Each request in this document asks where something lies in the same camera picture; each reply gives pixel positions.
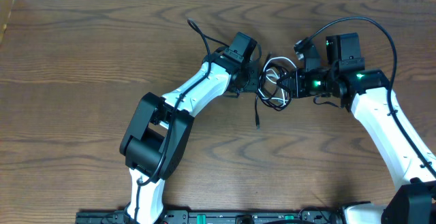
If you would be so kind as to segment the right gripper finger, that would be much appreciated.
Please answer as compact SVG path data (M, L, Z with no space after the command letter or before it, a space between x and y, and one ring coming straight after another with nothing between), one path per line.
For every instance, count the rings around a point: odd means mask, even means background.
M288 93L291 98L297 98L297 86L294 82L279 83L279 87Z
M290 71L286 74L283 74L282 76L280 76L280 78L277 80L277 84L285 84L285 83L292 83L295 84L297 79L296 79L296 73L297 71Z

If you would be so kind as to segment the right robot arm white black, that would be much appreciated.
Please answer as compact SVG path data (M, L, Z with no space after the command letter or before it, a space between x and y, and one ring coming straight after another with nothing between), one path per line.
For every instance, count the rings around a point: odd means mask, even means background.
M343 206L331 223L434 223L435 155L402 111L389 80L367 70L357 33L326 38L328 67L310 38L294 50L304 67L281 76L277 84L291 97L337 97L341 107L366 129L384 160L396 194L387 206L356 202Z

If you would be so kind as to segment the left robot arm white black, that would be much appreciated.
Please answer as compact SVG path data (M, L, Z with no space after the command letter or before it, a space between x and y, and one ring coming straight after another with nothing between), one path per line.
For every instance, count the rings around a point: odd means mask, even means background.
M128 223L161 218L165 181L183 157L196 115L226 92L256 92L259 71L253 53L260 50L252 37L239 32L229 46L208 50L199 71L183 85L141 98L119 148L132 180Z

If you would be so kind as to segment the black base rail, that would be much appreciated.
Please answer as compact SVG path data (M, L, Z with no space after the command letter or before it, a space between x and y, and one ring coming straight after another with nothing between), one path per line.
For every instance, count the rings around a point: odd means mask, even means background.
M133 223L125 210L114 212L78 212L75 224ZM315 223L341 224L344 220L337 211L304 208L291 212L194 212L164 210L156 223L164 224L215 224L215 223Z

